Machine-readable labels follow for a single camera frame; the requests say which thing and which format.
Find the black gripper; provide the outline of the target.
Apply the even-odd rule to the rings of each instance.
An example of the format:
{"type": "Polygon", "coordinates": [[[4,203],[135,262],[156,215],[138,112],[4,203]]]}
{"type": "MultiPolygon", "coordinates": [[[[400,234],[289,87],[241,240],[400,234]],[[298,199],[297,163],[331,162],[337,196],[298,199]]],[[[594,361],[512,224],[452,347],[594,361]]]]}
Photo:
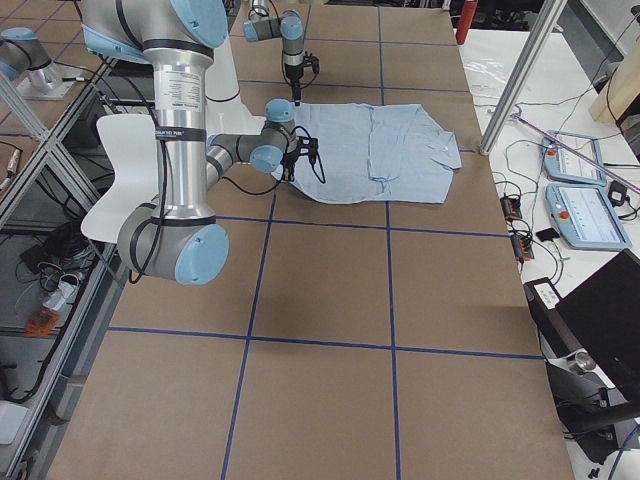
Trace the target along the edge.
{"type": "Polygon", "coordinates": [[[283,159],[281,161],[281,165],[283,167],[283,174],[282,174],[283,181],[294,180],[295,164],[297,160],[298,160],[298,153],[296,150],[293,150],[291,152],[287,152],[284,154],[283,159]]]}
{"type": "Polygon", "coordinates": [[[285,65],[285,77],[288,84],[292,86],[292,99],[295,106],[301,104],[301,79],[304,76],[305,67],[303,64],[299,65],[285,65]]]}

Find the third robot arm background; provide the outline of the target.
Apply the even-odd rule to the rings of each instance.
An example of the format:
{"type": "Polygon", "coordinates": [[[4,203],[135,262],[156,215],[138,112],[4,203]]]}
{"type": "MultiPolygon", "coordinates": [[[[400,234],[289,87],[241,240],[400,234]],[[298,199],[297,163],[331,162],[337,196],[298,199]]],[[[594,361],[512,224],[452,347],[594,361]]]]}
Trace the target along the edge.
{"type": "Polygon", "coordinates": [[[55,63],[38,36],[26,27],[1,32],[1,73],[11,82],[25,74],[17,90],[32,100],[62,100],[85,77],[81,67],[55,63]]]}

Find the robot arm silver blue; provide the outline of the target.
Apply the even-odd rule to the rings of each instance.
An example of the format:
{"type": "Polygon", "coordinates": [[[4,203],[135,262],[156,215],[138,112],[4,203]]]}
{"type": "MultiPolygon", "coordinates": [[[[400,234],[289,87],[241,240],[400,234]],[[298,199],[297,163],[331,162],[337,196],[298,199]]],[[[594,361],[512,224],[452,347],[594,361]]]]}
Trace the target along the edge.
{"type": "Polygon", "coordinates": [[[263,117],[234,119],[241,103],[232,99],[235,69],[220,1],[87,1],[82,15],[90,52],[148,64],[154,80],[146,114],[98,124],[115,177],[82,233],[114,244],[133,280],[206,284],[229,253],[208,191],[238,163],[268,174],[294,162],[292,105],[275,99],[263,117]],[[216,79],[224,107],[207,96],[216,79]]]}
{"type": "Polygon", "coordinates": [[[294,104],[299,105],[305,70],[304,29],[299,14],[294,10],[286,10],[279,15],[273,1],[250,1],[243,33],[249,42],[282,41],[283,76],[291,89],[294,104]]]}

